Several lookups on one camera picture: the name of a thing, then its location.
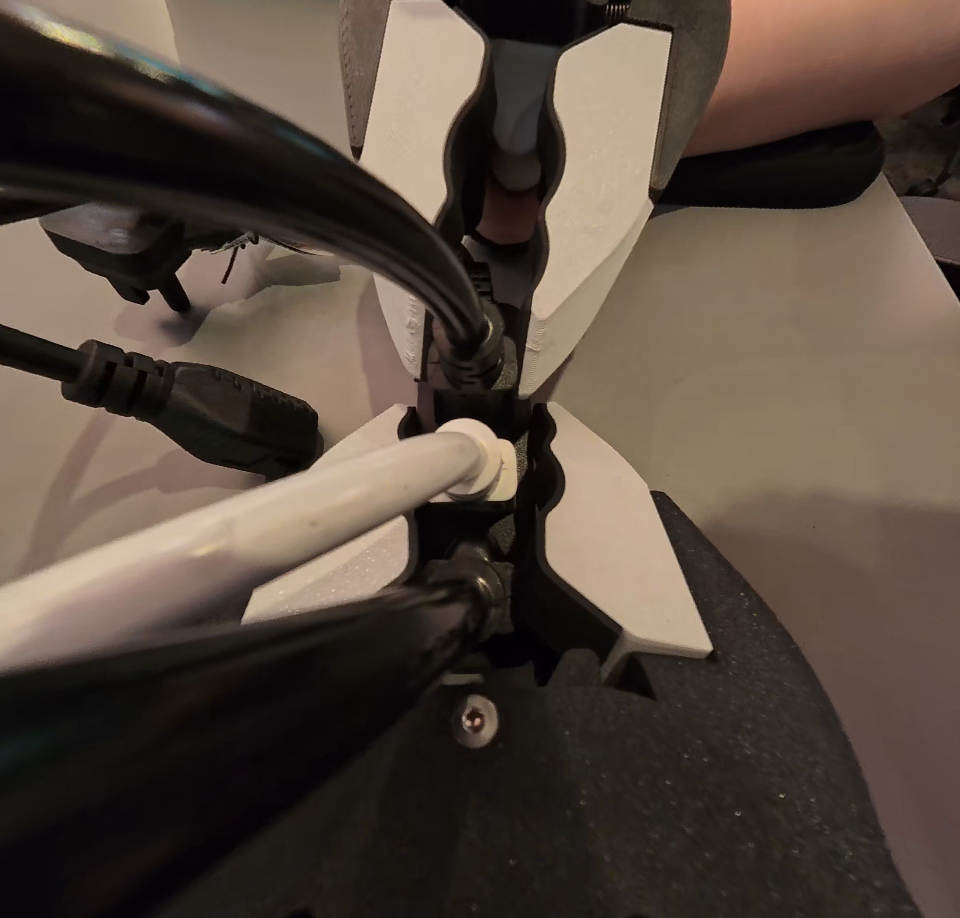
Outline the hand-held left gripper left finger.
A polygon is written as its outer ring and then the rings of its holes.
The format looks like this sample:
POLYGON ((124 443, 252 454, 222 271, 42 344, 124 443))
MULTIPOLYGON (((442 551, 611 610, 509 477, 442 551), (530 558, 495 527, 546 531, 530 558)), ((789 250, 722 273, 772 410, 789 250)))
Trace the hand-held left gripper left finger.
MULTIPOLYGON (((325 452, 313 471, 336 467, 402 440, 404 421, 416 410, 395 404, 325 452)), ((363 600, 412 575, 416 551, 410 545, 414 509, 374 528, 337 549, 254 590, 242 624, 275 620, 294 614, 363 600)))

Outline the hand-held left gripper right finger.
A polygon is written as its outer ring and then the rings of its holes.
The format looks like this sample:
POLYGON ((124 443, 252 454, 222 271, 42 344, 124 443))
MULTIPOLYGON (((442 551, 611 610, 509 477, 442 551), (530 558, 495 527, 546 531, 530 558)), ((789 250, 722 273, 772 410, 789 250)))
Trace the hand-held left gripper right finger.
POLYGON ((515 522, 515 621, 616 684, 638 654, 708 659, 714 646, 637 471, 557 402, 535 405, 515 522))

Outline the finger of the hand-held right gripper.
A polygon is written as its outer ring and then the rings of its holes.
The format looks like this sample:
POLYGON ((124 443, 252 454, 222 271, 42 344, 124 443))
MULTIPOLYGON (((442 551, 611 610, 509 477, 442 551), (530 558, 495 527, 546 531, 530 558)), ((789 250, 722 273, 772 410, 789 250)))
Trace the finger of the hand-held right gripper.
POLYGON ((496 111, 488 45, 443 0, 390 0, 359 158, 456 254, 485 197, 496 111))
POLYGON ((671 34, 616 24, 564 50, 552 104, 562 171, 546 203, 518 393, 531 397, 593 324, 646 220, 671 34))

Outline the white power plug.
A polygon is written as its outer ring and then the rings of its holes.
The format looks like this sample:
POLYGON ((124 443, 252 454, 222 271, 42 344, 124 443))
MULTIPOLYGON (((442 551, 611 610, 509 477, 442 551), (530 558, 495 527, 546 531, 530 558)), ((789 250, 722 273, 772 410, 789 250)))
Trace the white power plug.
POLYGON ((453 419, 440 425, 437 432, 456 432, 471 437, 482 448, 485 458, 477 478, 461 481, 431 499, 431 504, 503 503, 516 496, 519 487, 518 456, 508 439, 498 438, 489 426, 473 418, 453 419))

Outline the black power plug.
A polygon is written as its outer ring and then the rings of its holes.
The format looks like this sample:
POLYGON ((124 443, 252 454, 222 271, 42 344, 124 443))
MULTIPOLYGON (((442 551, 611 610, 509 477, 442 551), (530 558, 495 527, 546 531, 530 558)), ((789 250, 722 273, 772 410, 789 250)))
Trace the black power plug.
POLYGON ((475 346, 451 343, 445 326, 433 319, 432 333, 437 362, 447 383, 460 391, 488 391, 498 381, 505 360, 503 322, 485 315, 485 335, 475 346))
POLYGON ((177 313, 191 310, 176 275, 191 256, 185 224, 136 208, 88 203, 39 218, 54 247, 104 277, 119 296, 144 305, 156 291, 177 313))

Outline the person's right forearm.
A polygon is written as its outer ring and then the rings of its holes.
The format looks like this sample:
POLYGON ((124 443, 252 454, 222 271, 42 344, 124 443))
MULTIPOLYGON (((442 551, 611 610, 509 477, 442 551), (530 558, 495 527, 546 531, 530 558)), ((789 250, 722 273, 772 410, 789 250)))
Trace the person's right forearm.
POLYGON ((959 83, 959 0, 730 0, 726 60, 684 155, 903 115, 959 83))

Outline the flat black power plug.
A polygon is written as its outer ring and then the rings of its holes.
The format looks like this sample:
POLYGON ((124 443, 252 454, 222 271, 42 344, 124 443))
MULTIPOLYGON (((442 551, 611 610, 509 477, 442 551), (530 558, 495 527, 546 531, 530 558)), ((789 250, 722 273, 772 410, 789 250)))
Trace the flat black power plug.
POLYGON ((185 224, 136 208, 88 203, 39 218, 54 247, 104 277, 119 296, 144 305, 156 291, 177 313, 191 310, 176 275, 191 256, 185 224))

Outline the person's right hand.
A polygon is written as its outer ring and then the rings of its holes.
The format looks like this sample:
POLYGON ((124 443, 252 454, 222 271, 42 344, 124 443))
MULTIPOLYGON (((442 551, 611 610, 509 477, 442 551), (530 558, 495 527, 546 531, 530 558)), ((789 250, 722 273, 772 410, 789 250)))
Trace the person's right hand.
POLYGON ((486 181, 482 216, 476 226, 477 235, 501 246, 521 245, 534 234, 540 213, 538 186, 511 191, 494 177, 486 181))

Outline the white warning tag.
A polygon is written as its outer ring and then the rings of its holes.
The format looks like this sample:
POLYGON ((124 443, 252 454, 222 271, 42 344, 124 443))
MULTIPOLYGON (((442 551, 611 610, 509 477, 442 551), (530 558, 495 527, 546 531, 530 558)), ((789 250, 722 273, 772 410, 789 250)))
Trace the white warning tag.
POLYGON ((337 283, 342 278, 341 260, 322 250, 306 250, 245 232, 214 247, 211 254, 228 255, 222 275, 226 284, 237 261, 244 262, 250 282, 259 289, 309 287, 337 283))

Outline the grey chair seat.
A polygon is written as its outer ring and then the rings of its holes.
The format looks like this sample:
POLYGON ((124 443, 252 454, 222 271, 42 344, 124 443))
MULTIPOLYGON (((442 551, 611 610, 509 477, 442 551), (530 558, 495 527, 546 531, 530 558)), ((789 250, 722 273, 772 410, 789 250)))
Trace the grey chair seat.
POLYGON ((934 260, 958 268, 959 201, 919 195, 900 201, 934 260))

